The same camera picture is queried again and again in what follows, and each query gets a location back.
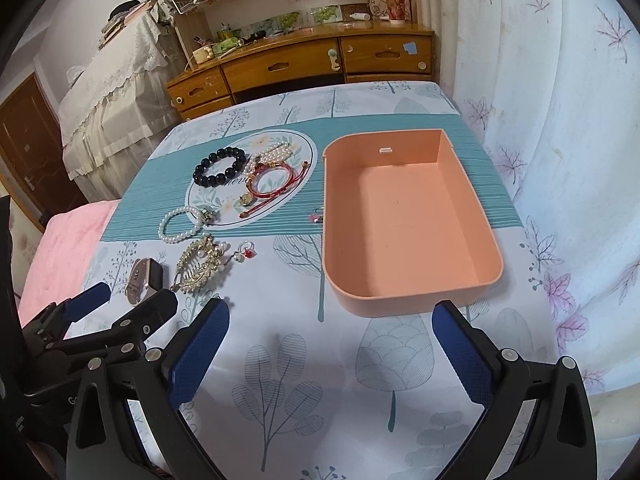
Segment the orange tray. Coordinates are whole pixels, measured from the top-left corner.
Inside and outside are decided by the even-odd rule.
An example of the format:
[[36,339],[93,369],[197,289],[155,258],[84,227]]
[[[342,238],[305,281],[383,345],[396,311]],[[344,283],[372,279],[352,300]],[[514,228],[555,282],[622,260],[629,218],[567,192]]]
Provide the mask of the orange tray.
[[364,317],[475,302],[502,257],[443,130],[354,134],[324,150],[322,267]]

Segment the pink bedding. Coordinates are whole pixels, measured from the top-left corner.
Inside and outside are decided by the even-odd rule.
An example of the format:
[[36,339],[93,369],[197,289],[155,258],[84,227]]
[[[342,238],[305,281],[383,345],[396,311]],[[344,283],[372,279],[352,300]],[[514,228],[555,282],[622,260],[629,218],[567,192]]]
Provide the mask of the pink bedding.
[[80,292],[95,247],[119,203],[83,205],[49,221],[24,284],[18,308],[22,326],[52,301],[59,303]]

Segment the blue gripper pad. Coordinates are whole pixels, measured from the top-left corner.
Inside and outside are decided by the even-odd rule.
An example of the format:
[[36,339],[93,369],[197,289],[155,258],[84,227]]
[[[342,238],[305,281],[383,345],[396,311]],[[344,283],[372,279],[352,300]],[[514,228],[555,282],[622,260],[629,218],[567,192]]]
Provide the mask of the blue gripper pad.
[[182,403],[193,399],[229,329],[229,307],[225,301],[219,298],[209,301],[217,301],[218,304],[185,346],[169,372],[168,397],[174,410],[177,410]]
[[111,289],[106,283],[96,283],[86,291],[66,302],[65,321],[77,322],[93,312],[111,298]]
[[471,402],[487,408],[494,398],[492,373],[476,345],[442,304],[433,309],[431,326]]

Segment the brown door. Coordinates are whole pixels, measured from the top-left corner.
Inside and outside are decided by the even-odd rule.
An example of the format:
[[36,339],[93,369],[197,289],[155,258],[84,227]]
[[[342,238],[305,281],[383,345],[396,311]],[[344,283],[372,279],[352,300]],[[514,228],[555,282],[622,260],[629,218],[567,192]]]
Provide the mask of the brown door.
[[0,155],[34,203],[52,215],[86,204],[62,162],[60,126],[30,75],[0,105]]

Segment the blue sticky note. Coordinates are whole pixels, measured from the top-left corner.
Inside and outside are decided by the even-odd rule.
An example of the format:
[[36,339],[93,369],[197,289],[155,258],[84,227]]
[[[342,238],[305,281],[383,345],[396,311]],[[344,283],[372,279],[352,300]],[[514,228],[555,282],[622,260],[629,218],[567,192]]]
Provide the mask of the blue sticky note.
[[409,56],[415,56],[418,54],[418,49],[415,47],[415,43],[413,41],[411,43],[405,43],[403,47],[409,53]]

